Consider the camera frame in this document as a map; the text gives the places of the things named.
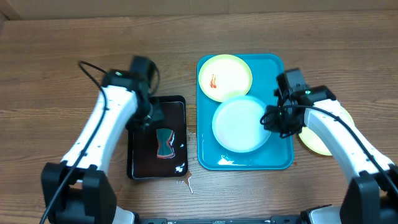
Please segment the yellow-green plate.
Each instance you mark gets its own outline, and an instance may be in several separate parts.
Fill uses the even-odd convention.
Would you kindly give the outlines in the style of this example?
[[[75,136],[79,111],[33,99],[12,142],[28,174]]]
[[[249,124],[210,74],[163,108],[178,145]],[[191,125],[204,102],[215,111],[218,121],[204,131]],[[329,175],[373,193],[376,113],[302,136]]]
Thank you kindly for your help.
[[[199,69],[198,84],[204,94],[217,102],[246,95],[252,86],[248,64],[235,55],[221,54],[207,59]]]
[[[352,134],[333,117],[318,110],[305,109],[304,121],[307,128],[303,128],[299,137],[312,151],[324,156],[334,156],[339,159],[349,157],[358,143]]]

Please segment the green orange sponge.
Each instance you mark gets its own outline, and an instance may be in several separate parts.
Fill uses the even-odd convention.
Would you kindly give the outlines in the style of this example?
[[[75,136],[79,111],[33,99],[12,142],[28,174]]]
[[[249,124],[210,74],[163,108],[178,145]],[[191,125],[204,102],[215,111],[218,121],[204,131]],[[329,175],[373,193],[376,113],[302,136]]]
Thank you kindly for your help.
[[[174,132],[171,129],[157,129],[156,136],[158,142],[157,158],[170,159],[175,155],[172,144],[174,142]]]

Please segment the light blue plate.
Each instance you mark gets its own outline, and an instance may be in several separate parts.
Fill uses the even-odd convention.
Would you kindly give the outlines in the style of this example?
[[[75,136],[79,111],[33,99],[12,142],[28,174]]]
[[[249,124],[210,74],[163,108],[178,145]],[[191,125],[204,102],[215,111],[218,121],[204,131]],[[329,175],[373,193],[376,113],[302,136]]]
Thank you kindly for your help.
[[[260,123],[266,106],[260,99],[249,95],[221,103],[212,119],[212,131],[217,142],[231,152],[247,153],[259,149],[271,136],[271,132]]]

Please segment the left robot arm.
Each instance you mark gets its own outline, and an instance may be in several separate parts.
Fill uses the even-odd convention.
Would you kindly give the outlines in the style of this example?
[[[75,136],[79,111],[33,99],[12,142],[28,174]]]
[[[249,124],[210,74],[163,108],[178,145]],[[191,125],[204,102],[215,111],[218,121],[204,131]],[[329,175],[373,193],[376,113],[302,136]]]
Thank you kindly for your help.
[[[152,79],[146,71],[110,70],[102,82],[92,114],[75,144],[56,163],[46,163],[41,184],[46,209],[44,223],[136,223],[138,216],[118,206],[108,169],[116,143],[128,123],[148,127],[154,119]]]

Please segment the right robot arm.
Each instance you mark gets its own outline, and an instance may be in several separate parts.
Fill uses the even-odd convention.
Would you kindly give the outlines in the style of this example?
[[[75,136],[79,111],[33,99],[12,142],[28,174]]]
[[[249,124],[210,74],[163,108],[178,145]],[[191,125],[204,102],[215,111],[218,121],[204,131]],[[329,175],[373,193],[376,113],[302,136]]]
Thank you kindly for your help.
[[[292,136],[312,130],[338,161],[349,185],[339,207],[302,213],[302,223],[397,223],[397,166],[381,154],[343,114],[325,86],[275,91],[276,106],[260,119],[264,129]]]

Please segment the black water tray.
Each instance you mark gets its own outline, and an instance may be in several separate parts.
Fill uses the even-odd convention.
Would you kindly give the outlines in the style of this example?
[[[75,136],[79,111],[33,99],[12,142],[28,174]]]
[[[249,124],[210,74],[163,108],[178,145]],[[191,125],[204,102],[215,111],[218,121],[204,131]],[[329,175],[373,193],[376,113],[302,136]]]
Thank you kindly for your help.
[[[188,171],[186,102],[180,95],[158,96],[165,119],[153,129],[127,131],[127,176],[134,180],[182,177]],[[170,159],[157,158],[157,129],[174,132]]]

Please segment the teal plastic tray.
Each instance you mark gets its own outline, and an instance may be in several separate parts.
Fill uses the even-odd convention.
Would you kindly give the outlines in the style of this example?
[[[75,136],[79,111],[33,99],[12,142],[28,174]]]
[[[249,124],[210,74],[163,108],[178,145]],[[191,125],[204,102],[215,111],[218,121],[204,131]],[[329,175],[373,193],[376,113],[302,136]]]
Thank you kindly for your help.
[[[276,77],[284,71],[282,60],[274,54],[237,54],[252,71],[253,83],[248,94],[275,106]],[[208,170],[283,170],[294,160],[292,137],[282,139],[271,133],[255,151],[231,152],[221,146],[212,131],[213,115],[220,104],[197,88],[198,161]]]

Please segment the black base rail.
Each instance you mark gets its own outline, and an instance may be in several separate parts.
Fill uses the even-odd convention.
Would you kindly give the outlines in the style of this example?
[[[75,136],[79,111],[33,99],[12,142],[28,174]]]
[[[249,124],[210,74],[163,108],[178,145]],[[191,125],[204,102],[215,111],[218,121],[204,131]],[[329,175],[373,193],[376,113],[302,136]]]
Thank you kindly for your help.
[[[209,219],[179,219],[140,218],[139,224],[302,224],[300,215],[274,215],[269,218],[209,218]]]

